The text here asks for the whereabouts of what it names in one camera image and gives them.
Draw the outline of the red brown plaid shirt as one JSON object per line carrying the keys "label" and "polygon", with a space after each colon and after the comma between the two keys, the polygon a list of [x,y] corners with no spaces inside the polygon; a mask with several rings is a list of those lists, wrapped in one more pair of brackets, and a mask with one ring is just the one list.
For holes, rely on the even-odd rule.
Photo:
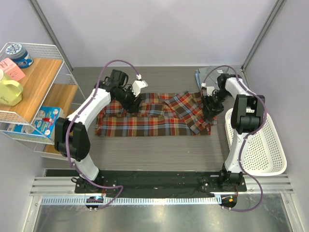
{"label": "red brown plaid shirt", "polygon": [[217,118],[204,119],[200,92],[144,93],[137,113],[113,100],[98,114],[95,135],[148,137],[210,135]]}

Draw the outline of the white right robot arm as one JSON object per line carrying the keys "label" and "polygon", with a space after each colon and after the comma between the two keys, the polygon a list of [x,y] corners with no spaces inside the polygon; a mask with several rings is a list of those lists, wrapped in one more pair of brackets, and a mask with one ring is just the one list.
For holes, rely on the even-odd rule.
{"label": "white right robot arm", "polygon": [[231,116],[233,140],[222,169],[223,176],[218,178],[220,189],[228,191],[236,184],[233,175],[244,173],[241,163],[249,141],[265,124],[267,111],[265,97],[247,89],[238,75],[223,73],[218,76],[217,82],[218,89],[202,96],[203,114],[210,121],[224,111],[223,102],[228,96],[235,100]]}

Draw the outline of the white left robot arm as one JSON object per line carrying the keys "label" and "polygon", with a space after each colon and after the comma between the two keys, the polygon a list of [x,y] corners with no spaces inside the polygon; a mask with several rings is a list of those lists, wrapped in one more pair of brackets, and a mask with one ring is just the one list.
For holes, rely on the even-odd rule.
{"label": "white left robot arm", "polygon": [[99,168],[90,156],[88,128],[112,100],[117,100],[129,113],[138,112],[142,100],[141,90],[148,84],[140,74],[136,75],[136,80],[128,87],[127,80],[126,73],[112,70],[110,76],[95,84],[90,96],[77,110],[66,118],[58,118],[55,123],[55,149],[68,159],[93,193],[102,189],[103,181]]}

